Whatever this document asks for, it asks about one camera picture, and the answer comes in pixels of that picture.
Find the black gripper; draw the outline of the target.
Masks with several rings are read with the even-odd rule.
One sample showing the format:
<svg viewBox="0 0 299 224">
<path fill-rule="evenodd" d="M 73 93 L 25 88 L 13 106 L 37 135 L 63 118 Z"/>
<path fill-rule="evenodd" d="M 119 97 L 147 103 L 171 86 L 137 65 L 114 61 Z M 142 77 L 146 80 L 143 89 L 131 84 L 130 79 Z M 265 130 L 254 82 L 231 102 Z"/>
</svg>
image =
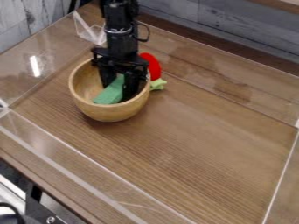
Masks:
<svg viewBox="0 0 299 224">
<path fill-rule="evenodd" d="M 129 101 L 143 90 L 147 83 L 149 62 L 139 56 L 139 39 L 135 31 L 105 30 L 107 46 L 93 48 L 93 65 L 99 69 L 103 87 L 106 88 L 118 74 L 125 75 L 123 99 Z"/>
</svg>

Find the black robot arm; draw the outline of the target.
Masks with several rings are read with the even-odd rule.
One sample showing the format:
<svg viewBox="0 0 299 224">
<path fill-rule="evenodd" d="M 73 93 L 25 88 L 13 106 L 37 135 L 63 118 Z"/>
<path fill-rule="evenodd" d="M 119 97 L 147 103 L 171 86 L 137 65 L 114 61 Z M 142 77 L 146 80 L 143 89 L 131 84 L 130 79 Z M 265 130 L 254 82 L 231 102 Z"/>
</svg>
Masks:
<svg viewBox="0 0 299 224">
<path fill-rule="evenodd" d="M 93 65 L 98 67 L 103 87 L 107 88 L 119 74 L 125 75 L 123 101 L 138 92 L 141 81 L 146 80 L 150 62 L 138 54 L 139 38 L 137 21 L 138 0 L 99 0 L 102 17 L 106 19 L 105 34 L 107 47 L 95 46 Z"/>
</svg>

